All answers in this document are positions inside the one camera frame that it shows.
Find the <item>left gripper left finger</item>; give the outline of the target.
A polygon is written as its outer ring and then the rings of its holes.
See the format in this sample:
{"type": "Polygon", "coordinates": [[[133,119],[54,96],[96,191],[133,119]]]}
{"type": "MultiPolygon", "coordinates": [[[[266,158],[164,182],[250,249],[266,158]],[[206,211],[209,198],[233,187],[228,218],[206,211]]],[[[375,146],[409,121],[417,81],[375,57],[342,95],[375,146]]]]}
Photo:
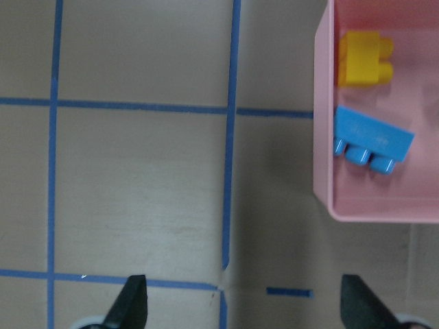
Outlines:
{"type": "Polygon", "coordinates": [[[128,277],[103,320],[103,328],[144,329],[147,323],[145,275],[128,277]]]}

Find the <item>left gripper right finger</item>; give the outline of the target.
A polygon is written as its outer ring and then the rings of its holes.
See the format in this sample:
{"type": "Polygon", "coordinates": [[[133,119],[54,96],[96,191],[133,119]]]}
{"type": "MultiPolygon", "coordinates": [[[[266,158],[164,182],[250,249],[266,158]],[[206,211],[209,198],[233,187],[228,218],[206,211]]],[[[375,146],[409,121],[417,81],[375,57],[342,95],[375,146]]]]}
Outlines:
{"type": "Polygon", "coordinates": [[[341,281],[340,316],[345,328],[399,328],[401,322],[355,274],[344,274],[341,281]]]}

